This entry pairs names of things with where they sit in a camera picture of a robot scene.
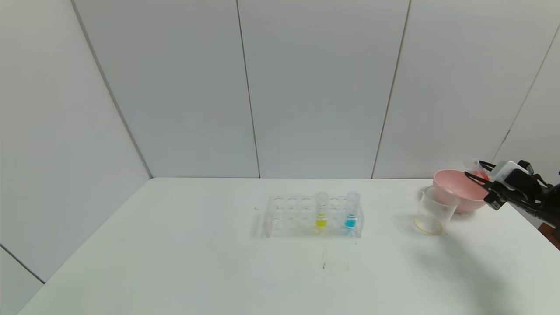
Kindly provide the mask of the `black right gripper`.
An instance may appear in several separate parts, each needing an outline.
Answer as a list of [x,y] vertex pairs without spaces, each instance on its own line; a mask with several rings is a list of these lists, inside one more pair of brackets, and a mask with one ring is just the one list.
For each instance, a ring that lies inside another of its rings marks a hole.
[[542,203],[543,186],[536,177],[522,169],[510,169],[493,182],[486,172],[491,172],[496,164],[478,160],[480,169],[464,171],[465,176],[473,183],[486,189],[488,195],[484,201],[498,210],[504,203],[510,203],[518,209],[536,211]]

